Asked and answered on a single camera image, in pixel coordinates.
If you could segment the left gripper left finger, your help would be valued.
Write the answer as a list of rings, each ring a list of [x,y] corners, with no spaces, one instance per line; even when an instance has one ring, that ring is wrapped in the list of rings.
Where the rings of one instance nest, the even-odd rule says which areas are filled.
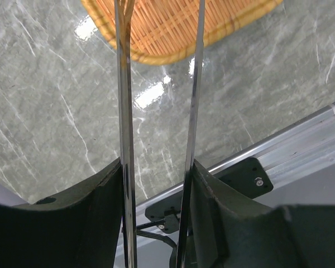
[[[113,267],[122,196],[114,160],[35,204],[0,204],[0,267]]]

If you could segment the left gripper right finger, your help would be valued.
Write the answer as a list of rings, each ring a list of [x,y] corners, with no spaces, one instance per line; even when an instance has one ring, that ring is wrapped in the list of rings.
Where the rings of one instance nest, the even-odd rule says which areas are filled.
[[[270,208],[195,162],[190,218],[199,267],[335,267],[335,205]]]

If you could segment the metal tongs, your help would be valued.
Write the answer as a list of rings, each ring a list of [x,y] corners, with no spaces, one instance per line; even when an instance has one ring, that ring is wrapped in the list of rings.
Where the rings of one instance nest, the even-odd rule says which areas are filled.
[[[114,3],[118,68],[120,160],[123,168],[123,234],[126,267],[137,267],[137,227],[130,58],[131,17],[134,4],[134,1],[115,1]],[[200,1],[176,267],[186,267],[185,254],[188,236],[190,195],[192,192],[192,169],[203,68],[204,18],[205,2]]]

